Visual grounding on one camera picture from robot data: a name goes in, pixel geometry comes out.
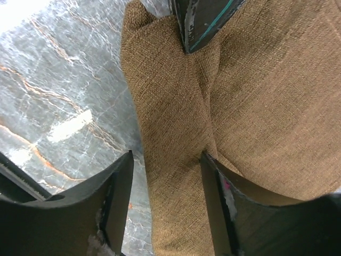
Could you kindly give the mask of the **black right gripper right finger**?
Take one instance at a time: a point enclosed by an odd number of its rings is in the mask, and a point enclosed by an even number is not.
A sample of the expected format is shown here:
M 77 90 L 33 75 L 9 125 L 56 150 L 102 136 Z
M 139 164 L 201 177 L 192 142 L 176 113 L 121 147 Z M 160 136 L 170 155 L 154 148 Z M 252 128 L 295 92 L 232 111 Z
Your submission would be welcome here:
M 215 255 L 340 255 L 340 194 L 301 201 L 200 158 Z

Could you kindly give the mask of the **brown cloth napkin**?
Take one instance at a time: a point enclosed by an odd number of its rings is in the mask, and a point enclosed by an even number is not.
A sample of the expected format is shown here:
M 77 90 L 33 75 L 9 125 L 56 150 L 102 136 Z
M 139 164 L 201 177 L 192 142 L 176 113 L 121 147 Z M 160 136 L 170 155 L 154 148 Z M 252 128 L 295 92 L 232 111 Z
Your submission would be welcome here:
M 246 1 L 185 55 L 175 17 L 127 4 L 121 66 L 141 131 L 156 255 L 213 255 L 199 158 L 276 193 L 340 188 L 340 1 Z

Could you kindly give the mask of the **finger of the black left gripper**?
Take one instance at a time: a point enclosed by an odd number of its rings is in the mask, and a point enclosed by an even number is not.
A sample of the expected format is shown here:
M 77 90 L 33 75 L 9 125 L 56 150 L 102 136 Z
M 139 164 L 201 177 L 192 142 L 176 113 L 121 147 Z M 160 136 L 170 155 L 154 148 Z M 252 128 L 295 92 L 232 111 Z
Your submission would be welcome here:
M 170 0 L 169 9 L 177 18 L 184 52 L 192 54 L 205 47 L 244 2 L 244 0 Z

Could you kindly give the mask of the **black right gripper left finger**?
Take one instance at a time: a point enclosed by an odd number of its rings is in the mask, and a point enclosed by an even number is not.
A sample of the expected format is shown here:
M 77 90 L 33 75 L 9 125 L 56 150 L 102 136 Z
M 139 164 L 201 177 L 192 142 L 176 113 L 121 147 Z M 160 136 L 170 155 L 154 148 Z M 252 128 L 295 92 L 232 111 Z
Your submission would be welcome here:
M 134 158 L 45 201 L 1 199 L 1 255 L 122 255 Z

